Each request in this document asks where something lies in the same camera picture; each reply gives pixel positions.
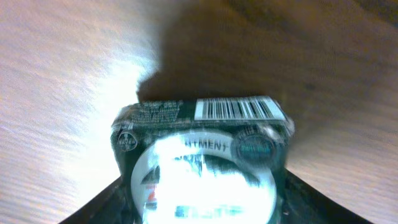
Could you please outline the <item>black healing ointment box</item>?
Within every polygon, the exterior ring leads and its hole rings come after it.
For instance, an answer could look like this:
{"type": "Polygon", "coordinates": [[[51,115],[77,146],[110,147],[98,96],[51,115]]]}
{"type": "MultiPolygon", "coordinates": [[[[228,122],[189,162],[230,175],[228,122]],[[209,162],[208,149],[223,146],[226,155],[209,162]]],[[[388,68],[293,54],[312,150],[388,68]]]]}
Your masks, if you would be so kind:
{"type": "Polygon", "coordinates": [[[134,223],[280,223],[295,125],[267,96],[122,108],[111,146],[134,223]]]}

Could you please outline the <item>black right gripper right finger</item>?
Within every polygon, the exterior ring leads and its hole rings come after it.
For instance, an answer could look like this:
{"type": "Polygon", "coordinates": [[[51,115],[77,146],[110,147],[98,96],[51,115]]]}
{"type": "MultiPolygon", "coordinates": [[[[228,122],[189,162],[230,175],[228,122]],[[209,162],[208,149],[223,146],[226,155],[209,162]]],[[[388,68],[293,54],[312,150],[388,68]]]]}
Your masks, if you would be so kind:
{"type": "Polygon", "coordinates": [[[372,224],[286,172],[282,224],[372,224]]]}

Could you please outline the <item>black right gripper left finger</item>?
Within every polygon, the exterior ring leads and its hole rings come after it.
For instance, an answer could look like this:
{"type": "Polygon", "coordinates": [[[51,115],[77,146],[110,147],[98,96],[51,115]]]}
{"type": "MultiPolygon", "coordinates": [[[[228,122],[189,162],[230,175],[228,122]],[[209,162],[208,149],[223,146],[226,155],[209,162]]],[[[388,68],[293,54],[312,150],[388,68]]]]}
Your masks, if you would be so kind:
{"type": "Polygon", "coordinates": [[[131,211],[121,177],[60,224],[128,224],[131,211]]]}

